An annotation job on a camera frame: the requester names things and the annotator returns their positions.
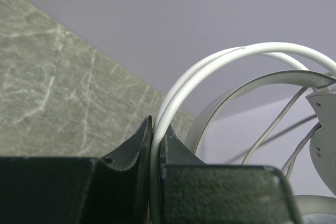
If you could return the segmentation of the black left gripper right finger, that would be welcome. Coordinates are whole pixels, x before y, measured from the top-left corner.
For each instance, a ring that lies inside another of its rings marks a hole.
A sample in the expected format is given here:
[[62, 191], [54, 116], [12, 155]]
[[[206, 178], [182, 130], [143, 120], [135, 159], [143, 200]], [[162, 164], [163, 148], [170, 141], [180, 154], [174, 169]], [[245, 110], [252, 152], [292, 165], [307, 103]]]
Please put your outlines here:
[[160, 145], [163, 223], [300, 223], [284, 175], [257, 165], [207, 165], [169, 127]]

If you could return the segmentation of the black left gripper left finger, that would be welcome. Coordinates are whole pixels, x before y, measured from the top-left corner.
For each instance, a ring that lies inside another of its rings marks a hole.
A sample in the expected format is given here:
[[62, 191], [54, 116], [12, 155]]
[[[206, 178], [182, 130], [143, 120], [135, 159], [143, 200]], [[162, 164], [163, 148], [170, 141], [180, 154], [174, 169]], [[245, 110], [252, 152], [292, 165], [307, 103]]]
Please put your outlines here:
[[1, 157], [1, 223], [147, 223], [152, 132], [102, 157]]

